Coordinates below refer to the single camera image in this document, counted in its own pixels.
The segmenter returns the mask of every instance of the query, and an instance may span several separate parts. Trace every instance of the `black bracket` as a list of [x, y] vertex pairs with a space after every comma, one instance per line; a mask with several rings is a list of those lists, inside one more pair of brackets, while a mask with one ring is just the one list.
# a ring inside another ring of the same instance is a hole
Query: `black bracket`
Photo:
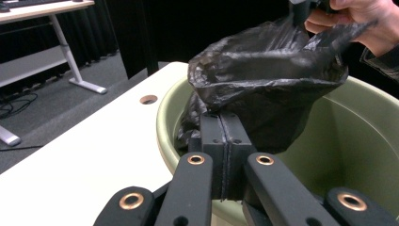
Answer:
[[313, 195], [277, 156], [256, 151], [231, 112], [204, 113], [200, 127], [169, 183], [154, 193], [134, 186], [119, 191], [94, 226], [210, 225], [212, 200], [242, 202], [248, 225], [399, 225], [356, 190]]

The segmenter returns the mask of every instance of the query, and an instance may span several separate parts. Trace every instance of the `human hand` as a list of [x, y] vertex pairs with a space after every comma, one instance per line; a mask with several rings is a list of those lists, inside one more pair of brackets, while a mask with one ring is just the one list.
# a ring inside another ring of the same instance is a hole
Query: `human hand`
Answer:
[[330, 0], [338, 14], [314, 10], [305, 22], [312, 33], [319, 33], [335, 24], [368, 23], [377, 21], [355, 41], [365, 45], [379, 57], [399, 43], [399, 8], [392, 0]]

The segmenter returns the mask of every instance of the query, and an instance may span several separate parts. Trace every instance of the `table surface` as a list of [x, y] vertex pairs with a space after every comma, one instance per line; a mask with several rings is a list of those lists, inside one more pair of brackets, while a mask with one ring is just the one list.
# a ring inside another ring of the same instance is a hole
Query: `table surface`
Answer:
[[[93, 225], [117, 191], [155, 191], [170, 181], [155, 120], [165, 94], [186, 74], [187, 64], [169, 63], [2, 173], [0, 225]], [[147, 95], [158, 100], [143, 105]]]
[[83, 0], [83, 2], [65, 1], [49, 3], [32, 7], [12, 8], [10, 12], [0, 13], [0, 24], [6, 24], [36, 17], [48, 16], [66, 11], [78, 10], [94, 5], [94, 1]]

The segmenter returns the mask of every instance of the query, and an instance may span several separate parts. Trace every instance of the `black sleeve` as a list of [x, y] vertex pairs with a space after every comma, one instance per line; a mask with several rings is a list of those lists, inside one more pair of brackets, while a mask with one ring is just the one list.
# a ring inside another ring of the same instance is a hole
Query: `black sleeve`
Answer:
[[360, 62], [377, 69], [399, 84], [399, 44], [379, 57], [374, 56], [366, 48], [361, 55]]

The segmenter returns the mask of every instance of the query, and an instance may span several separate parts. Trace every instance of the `finger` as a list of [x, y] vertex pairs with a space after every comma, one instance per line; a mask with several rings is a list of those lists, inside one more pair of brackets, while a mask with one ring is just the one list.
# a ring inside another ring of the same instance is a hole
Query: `finger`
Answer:
[[315, 9], [308, 17], [308, 21], [322, 26], [333, 26], [338, 22], [338, 18], [334, 14], [326, 14], [321, 9]]
[[308, 31], [310, 31], [311, 33], [317, 34], [317, 33], [320, 33], [320, 32], [323, 32], [323, 31], [329, 29], [330, 26], [323, 26], [323, 25], [319, 25], [319, 24], [314, 24], [310, 21], [306, 21], [305, 28]]
[[330, 0], [332, 9], [341, 10], [343, 8], [365, 8], [374, 3], [375, 0]]

